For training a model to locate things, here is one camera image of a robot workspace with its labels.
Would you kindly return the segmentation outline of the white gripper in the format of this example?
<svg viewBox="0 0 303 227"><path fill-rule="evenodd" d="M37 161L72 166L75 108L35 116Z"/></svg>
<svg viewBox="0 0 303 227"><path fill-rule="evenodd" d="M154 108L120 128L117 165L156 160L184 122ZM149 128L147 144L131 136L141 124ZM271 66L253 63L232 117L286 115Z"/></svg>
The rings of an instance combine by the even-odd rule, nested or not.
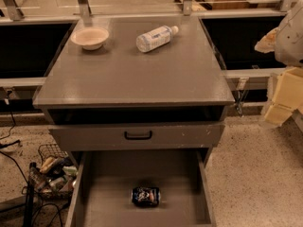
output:
<svg viewBox="0 0 303 227"><path fill-rule="evenodd" d="M277 61L287 68L277 76L276 88L265 111L264 121L282 125L303 104L303 3L296 3L278 27L273 28L255 45L260 53L275 51Z"/></svg>

